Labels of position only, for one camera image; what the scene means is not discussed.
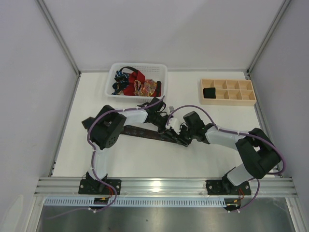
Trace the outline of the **brown floral tie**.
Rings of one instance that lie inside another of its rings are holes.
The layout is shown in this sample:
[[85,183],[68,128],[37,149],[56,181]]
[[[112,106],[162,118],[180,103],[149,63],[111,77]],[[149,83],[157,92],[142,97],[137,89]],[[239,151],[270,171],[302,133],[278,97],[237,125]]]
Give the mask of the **brown floral tie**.
[[82,125],[88,132],[90,132],[89,140],[96,144],[100,149],[112,147],[118,140],[119,135],[162,141],[158,131],[125,125],[125,118],[121,116],[112,120],[102,119],[90,129],[94,121],[94,118],[89,117],[82,121]]

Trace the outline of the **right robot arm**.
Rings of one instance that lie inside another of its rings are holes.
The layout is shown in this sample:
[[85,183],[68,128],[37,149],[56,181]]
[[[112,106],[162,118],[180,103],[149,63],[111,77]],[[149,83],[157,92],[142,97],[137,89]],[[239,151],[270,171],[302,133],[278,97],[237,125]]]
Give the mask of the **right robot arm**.
[[260,180],[280,162],[284,162],[280,151],[265,133],[254,128],[251,131],[235,131],[220,128],[213,120],[204,124],[197,112],[183,116],[184,126],[177,132],[186,143],[197,140],[208,145],[221,145],[238,152],[242,164],[228,171],[219,181],[219,194],[232,194],[249,180]]

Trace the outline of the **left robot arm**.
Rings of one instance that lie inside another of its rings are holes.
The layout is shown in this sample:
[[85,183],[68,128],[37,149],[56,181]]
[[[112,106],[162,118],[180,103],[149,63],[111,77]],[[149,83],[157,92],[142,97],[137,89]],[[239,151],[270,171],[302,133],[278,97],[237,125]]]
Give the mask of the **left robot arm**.
[[158,134],[166,131],[168,115],[162,116],[166,104],[154,97],[151,102],[134,108],[114,109],[105,105],[96,117],[82,121],[87,130],[87,142],[92,146],[90,168],[80,182],[79,194],[119,194],[116,185],[108,181],[108,171],[104,160],[108,149],[118,140],[125,126],[134,123],[151,123],[158,127]]

